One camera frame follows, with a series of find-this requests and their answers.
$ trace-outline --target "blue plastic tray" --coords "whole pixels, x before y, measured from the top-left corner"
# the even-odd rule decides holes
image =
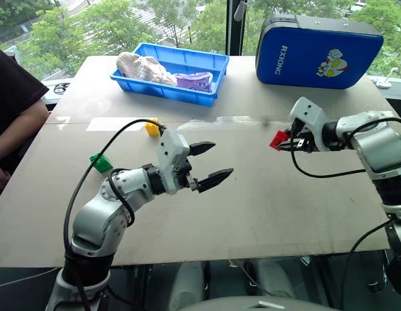
[[[153,56],[170,73],[202,73],[208,71],[213,74],[212,91],[207,93],[124,78],[119,70],[116,70],[111,75],[111,79],[117,81],[123,90],[182,100],[183,102],[204,106],[212,106],[214,99],[218,98],[220,82],[223,76],[226,75],[226,67],[227,63],[229,63],[229,57],[226,55],[164,47],[149,43],[141,43],[134,50],[134,53],[141,56]]]

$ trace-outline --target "robotic arm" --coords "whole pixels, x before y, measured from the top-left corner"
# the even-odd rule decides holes
[[[386,274],[401,295],[401,135],[387,123],[401,122],[400,119],[390,111],[368,111],[333,121],[305,97],[295,103],[290,118],[292,126],[277,133],[270,144],[273,148],[309,153],[344,148],[356,151],[382,199],[387,217],[392,220],[385,230],[395,257]]]
[[[109,281],[114,254],[133,222],[133,214],[155,195],[173,195],[185,188],[203,192],[226,179],[232,168],[215,172],[201,181],[190,175],[192,167],[187,156],[202,154],[214,145],[210,142],[188,145],[182,135],[165,130],[157,148],[157,166],[113,170],[73,222],[73,253],[65,254],[65,267],[56,278],[46,311],[76,310],[72,303],[80,301],[78,277],[87,298],[90,301],[98,298]]]

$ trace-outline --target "blue case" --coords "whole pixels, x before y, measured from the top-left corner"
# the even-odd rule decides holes
[[[345,89],[363,76],[382,44],[366,23],[275,14],[262,26],[257,76],[268,84]]]

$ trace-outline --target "wire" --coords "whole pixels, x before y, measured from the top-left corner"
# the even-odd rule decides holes
[[[112,297],[114,297],[114,299],[116,299],[116,300],[118,300],[118,301],[120,301],[120,302],[122,302],[122,303],[124,303],[126,305],[138,308],[141,311],[147,311],[147,309],[145,309],[143,306],[139,305],[138,303],[135,303],[134,301],[130,301],[128,299],[125,299],[125,298],[121,297],[119,294],[116,294],[113,291],[113,289],[111,288],[110,285],[107,285],[106,288],[107,288],[107,291],[112,295]]]
[[[11,281],[11,282],[3,283],[3,284],[0,284],[0,288],[5,287],[5,286],[8,286],[8,285],[15,284],[15,283],[19,283],[19,282],[23,282],[23,281],[35,279],[36,277],[41,277],[42,275],[48,274],[48,273],[53,272],[53,271],[56,271],[56,270],[58,270],[58,269],[59,269],[59,268],[53,268],[53,269],[47,270],[47,271],[45,271],[45,272],[32,275],[32,276],[30,276],[30,277],[24,277],[24,278],[22,278],[22,279],[18,279],[18,280],[14,280],[14,281]]]
[[[339,308],[340,310],[344,310],[344,293],[345,293],[345,279],[347,276],[347,270],[349,269],[349,262],[351,259],[351,256],[354,254],[356,248],[359,246],[359,244],[361,242],[363,242],[363,240],[365,238],[367,238],[369,235],[371,235],[372,233],[376,232],[377,230],[391,224],[392,220],[388,220],[384,223],[382,223],[381,225],[378,225],[377,227],[374,227],[373,229],[371,229],[370,231],[366,232],[364,235],[362,235],[356,243],[354,243],[353,247],[351,248],[351,250],[349,251],[349,255],[345,261],[345,265],[344,265],[344,272],[343,272],[343,278],[341,279],[341,297],[340,297],[340,305]]]
[[[299,167],[297,160],[295,158],[295,154],[294,154],[294,149],[293,149],[293,140],[295,139],[295,131],[291,131],[291,158],[292,158],[292,163],[295,166],[295,168],[303,173],[304,175],[307,175],[309,177],[313,177],[313,178],[331,178],[331,177],[339,177],[339,176],[344,176],[344,175],[351,175],[351,174],[357,174],[357,173],[362,173],[365,172],[365,170],[351,170],[348,172],[342,172],[342,173],[335,173],[335,174],[329,174],[329,175],[314,175],[311,173],[308,173],[306,171],[304,171],[301,167]]]
[[[382,123],[382,122],[387,122],[387,121],[399,122],[401,124],[401,119],[395,118],[395,117],[383,118],[383,119],[373,120],[371,122],[365,123],[365,124],[357,127],[355,130],[353,130],[349,134],[349,136],[347,136],[347,138],[345,139],[344,145],[343,145],[343,149],[350,145],[351,139],[354,137],[354,135],[356,135],[362,129],[367,128],[367,127],[372,126],[372,125],[375,125],[375,124]],[[360,169],[360,170],[351,170],[351,171],[348,171],[348,172],[341,172],[341,173],[335,173],[335,174],[329,174],[329,175],[314,175],[314,174],[308,173],[308,172],[304,171],[297,163],[297,160],[296,160],[295,154],[294,154],[294,148],[293,148],[293,140],[294,139],[295,139],[295,130],[292,129],[292,131],[291,131],[291,158],[292,158],[292,163],[294,164],[295,168],[299,172],[303,173],[304,175],[307,175],[307,176],[313,177],[313,178],[333,178],[333,177],[340,177],[340,176],[358,174],[358,173],[365,172],[364,169]]]
[[[244,274],[246,275],[246,277],[249,279],[249,281],[254,284],[257,288],[259,288],[262,292],[264,292],[265,294],[268,294],[269,296],[272,297],[276,297],[277,295],[275,295],[274,293],[270,292],[269,290],[266,290],[265,288],[263,288],[261,285],[259,285],[251,276],[250,274],[246,271],[246,269],[243,267],[243,265],[241,265],[241,263],[239,262],[239,260],[234,259],[234,261],[236,262],[236,264],[239,266],[239,268],[244,272]]]
[[[73,208],[73,203],[76,199],[76,196],[79,193],[79,190],[82,186],[82,184],[84,183],[86,177],[88,176],[89,172],[91,171],[91,169],[93,168],[94,164],[96,162],[98,162],[98,160],[102,157],[102,155],[104,154],[104,152],[108,149],[108,147],[112,144],[112,142],[128,127],[130,127],[131,125],[134,125],[138,122],[148,122],[148,123],[152,123],[154,125],[157,125],[160,129],[165,129],[165,126],[159,124],[156,121],[150,120],[150,119],[137,119],[134,121],[131,121],[130,123],[124,125],[117,133],[115,133],[115,135],[108,141],[108,143],[105,145],[105,147],[103,147],[103,149],[101,150],[101,152],[97,155],[97,157],[94,159],[94,161],[88,166],[88,168],[86,169],[86,171],[84,172],[84,175],[82,175],[80,181],[78,182],[78,184],[76,185],[71,199],[69,200],[68,203],[68,207],[66,209],[66,214],[65,214],[65,220],[63,222],[63,245],[65,246],[65,252],[68,253],[69,255],[73,255],[70,243],[69,243],[69,219],[71,217],[71,212],[72,212],[72,208]]]
[[[72,271],[76,287],[78,288],[79,296],[81,297],[81,302],[84,306],[84,310],[91,311],[91,305],[89,304],[88,297],[85,293],[84,285],[82,284],[81,278],[79,277],[79,273],[76,269],[72,269]]]
[[[134,125],[136,123],[139,123],[139,122],[148,122],[148,123],[152,123],[152,124],[158,126],[160,129],[160,133],[162,133],[165,129],[165,126],[159,124],[156,121],[150,120],[150,119],[137,119],[137,120],[131,121],[128,124],[124,125],[117,133],[115,133],[114,136],[105,145],[105,147],[103,147],[101,152],[98,153],[97,157],[88,166],[88,168],[84,172],[84,175],[82,175],[80,181],[76,185],[76,187],[72,193],[71,199],[69,200],[68,206],[66,208],[65,220],[63,221],[63,246],[65,247],[66,255],[69,255],[70,257],[74,257],[73,250],[69,243],[69,220],[71,218],[73,204],[75,202],[76,196],[78,195],[82,184],[84,183],[85,179],[87,178],[87,176],[88,176],[89,172],[91,171],[91,169],[93,168],[94,164],[98,162],[98,160],[102,157],[102,155],[109,148],[109,146],[111,146],[111,144],[114,142],[114,140],[128,127],[130,127],[131,125]],[[89,306],[89,301],[87,299],[87,296],[86,296],[86,293],[84,290],[84,285],[82,284],[79,274],[75,268],[72,268],[72,270],[73,270],[73,277],[75,278],[76,287],[78,288],[82,303],[84,305],[84,309],[85,309],[85,311],[91,311],[90,306]]]
[[[379,120],[373,120],[370,121],[366,124],[363,124],[356,128],[353,132],[350,133],[350,135],[346,138],[344,147],[348,146],[350,144],[350,140],[353,138],[353,136],[357,133],[360,132],[362,129],[367,128],[369,126],[381,123],[381,122],[387,122],[387,121],[393,121],[393,122],[399,122],[401,124],[401,119],[400,118],[394,118],[394,117],[389,117],[389,118],[383,118]]]
[[[246,44],[245,44],[245,53],[247,52],[247,44],[249,41],[249,24],[250,24],[250,19],[249,19],[249,10],[246,10],[246,19],[247,19],[247,24],[246,24]]]
[[[120,172],[122,170],[128,170],[128,169],[126,169],[126,168],[115,168],[115,169],[113,169],[108,175],[108,183],[109,183],[109,186],[111,187],[112,192],[114,192],[114,194],[117,197],[117,199],[121,201],[121,203],[123,204],[123,206],[126,208],[126,210],[129,212],[129,214],[131,216],[131,220],[128,223],[128,227],[129,227],[135,221],[134,211],[131,208],[130,204],[128,204],[128,202],[121,195],[121,193],[119,192],[118,188],[115,186],[114,180],[113,180],[113,175],[117,174],[118,172]]]

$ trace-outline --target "window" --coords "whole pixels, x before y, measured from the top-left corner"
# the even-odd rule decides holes
[[[344,18],[374,26],[384,45],[367,73],[387,76],[392,67],[401,78],[401,1],[399,0],[249,0],[244,19],[243,55],[255,55],[260,28],[272,13]]]
[[[0,48],[40,80],[141,42],[224,53],[225,30],[226,0],[0,0]]]

